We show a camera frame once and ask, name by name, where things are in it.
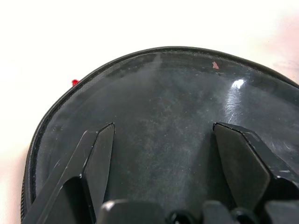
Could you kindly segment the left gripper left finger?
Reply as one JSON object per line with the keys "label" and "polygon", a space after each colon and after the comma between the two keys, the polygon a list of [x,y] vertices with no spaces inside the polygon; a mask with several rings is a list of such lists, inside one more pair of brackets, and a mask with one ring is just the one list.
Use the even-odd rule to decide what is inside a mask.
{"label": "left gripper left finger", "polygon": [[72,155],[59,160],[27,213],[29,224],[94,224],[104,201],[114,123],[85,131]]}

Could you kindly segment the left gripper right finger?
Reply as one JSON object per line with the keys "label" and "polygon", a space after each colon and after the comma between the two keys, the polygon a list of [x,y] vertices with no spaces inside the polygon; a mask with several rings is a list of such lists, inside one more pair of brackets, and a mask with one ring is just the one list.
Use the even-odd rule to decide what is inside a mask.
{"label": "left gripper right finger", "polygon": [[222,169],[237,206],[261,208],[271,200],[297,200],[299,176],[254,132],[215,122]]}

